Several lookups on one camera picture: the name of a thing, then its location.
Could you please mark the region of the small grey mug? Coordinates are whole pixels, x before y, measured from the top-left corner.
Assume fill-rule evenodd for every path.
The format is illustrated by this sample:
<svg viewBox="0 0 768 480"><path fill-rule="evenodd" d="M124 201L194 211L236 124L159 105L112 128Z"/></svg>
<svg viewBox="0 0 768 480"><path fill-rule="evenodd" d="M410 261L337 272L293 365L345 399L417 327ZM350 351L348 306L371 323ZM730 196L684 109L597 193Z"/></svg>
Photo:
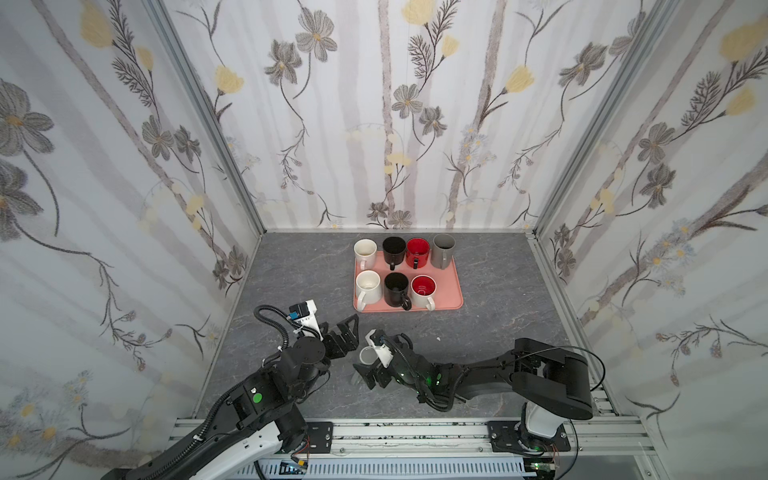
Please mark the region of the small grey mug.
<svg viewBox="0 0 768 480"><path fill-rule="evenodd" d="M366 346L360 350L359 361L365 366L373 366L379 361L378 353L375 347Z"/></svg>

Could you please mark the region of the white ribbed upside-down mug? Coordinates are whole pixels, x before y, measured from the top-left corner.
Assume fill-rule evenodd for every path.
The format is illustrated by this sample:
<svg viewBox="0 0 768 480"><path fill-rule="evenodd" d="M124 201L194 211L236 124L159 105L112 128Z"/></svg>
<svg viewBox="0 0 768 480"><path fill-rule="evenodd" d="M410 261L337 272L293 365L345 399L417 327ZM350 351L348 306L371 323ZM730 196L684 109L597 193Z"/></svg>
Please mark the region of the white ribbed upside-down mug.
<svg viewBox="0 0 768 480"><path fill-rule="evenodd" d="M380 275L374 270L360 272L355 278L355 295L355 308L359 312L378 303L383 297Z"/></svg>

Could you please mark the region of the black interior steel mug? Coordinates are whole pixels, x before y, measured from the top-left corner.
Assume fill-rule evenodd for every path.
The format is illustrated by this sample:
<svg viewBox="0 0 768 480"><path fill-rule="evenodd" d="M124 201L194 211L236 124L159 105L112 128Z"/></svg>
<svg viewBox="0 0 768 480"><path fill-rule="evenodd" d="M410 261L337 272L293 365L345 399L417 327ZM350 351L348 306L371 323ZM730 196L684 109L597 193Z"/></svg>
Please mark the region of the black interior steel mug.
<svg viewBox="0 0 768 480"><path fill-rule="evenodd" d="M410 282L408 277L400 272L390 272L384 279L384 300L393 308L401 308L405 311L412 309L412 301L409 296Z"/></svg>

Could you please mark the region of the cream upside-down mug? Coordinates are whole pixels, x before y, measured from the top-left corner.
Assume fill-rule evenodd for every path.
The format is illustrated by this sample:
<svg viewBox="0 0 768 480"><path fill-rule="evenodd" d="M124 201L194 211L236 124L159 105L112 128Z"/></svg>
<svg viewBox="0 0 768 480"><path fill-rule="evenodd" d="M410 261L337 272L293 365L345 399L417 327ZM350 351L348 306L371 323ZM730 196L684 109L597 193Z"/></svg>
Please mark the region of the cream upside-down mug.
<svg viewBox="0 0 768 480"><path fill-rule="evenodd" d="M436 309L436 281L428 275L418 275L410 281L410 298L417 309L434 311Z"/></svg>

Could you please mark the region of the pale pink mug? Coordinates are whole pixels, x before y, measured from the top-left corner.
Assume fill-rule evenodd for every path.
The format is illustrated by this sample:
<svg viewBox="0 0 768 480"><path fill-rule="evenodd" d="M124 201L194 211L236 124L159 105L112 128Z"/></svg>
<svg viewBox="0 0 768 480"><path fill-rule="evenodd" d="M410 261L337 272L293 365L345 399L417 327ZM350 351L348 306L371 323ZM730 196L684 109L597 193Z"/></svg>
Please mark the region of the pale pink mug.
<svg viewBox="0 0 768 480"><path fill-rule="evenodd" d="M377 243L371 239L360 239L354 244L356 267L360 271L372 270L376 263Z"/></svg>

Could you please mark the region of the dark mug white base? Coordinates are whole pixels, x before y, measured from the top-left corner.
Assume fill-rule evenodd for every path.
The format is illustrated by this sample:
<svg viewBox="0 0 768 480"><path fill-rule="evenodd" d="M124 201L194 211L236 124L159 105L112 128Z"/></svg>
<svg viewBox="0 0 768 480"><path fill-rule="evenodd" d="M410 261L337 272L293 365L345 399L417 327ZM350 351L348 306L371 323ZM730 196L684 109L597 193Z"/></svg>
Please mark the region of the dark mug white base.
<svg viewBox="0 0 768 480"><path fill-rule="evenodd" d="M407 242L398 236L387 237L382 242L384 260L391 271L400 265L406 256Z"/></svg>

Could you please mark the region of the red mug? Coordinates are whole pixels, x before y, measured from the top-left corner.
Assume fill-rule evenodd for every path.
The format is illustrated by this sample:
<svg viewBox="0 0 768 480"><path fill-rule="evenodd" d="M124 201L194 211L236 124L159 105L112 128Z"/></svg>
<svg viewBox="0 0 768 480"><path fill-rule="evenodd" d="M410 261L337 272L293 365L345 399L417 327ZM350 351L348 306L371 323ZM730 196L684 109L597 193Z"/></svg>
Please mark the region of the red mug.
<svg viewBox="0 0 768 480"><path fill-rule="evenodd" d="M427 265L430 242L423 238L412 238L406 242L406 265L414 270Z"/></svg>

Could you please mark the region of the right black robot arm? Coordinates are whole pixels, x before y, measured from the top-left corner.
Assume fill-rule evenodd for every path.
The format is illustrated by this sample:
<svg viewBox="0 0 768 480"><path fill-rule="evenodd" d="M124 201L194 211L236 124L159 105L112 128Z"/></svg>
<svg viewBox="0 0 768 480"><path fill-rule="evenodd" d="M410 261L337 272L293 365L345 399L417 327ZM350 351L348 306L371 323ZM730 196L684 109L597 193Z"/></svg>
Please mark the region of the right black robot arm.
<svg viewBox="0 0 768 480"><path fill-rule="evenodd" d="M587 349L552 346L518 338L514 347L472 364L437 363L418 354L404 334L372 332L374 363L357 363L355 371L369 389L397 383L416 392L417 401L449 412L458 401L482 395L514 393L559 417L589 420L594 416Z"/></svg>

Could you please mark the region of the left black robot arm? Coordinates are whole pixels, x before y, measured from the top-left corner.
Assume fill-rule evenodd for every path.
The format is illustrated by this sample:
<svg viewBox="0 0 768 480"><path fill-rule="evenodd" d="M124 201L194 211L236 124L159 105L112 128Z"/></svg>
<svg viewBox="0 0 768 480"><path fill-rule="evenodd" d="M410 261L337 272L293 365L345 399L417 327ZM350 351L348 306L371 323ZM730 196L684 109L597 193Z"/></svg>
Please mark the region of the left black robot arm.
<svg viewBox="0 0 768 480"><path fill-rule="evenodd" d="M278 331L281 344L262 366L222 394L189 434L134 469L108 479L225 479L248 463L291 452L308 441L299 406L329 376L331 363L359 347L359 317L335 327L317 322L312 301L288 311L259 305L254 317Z"/></svg>

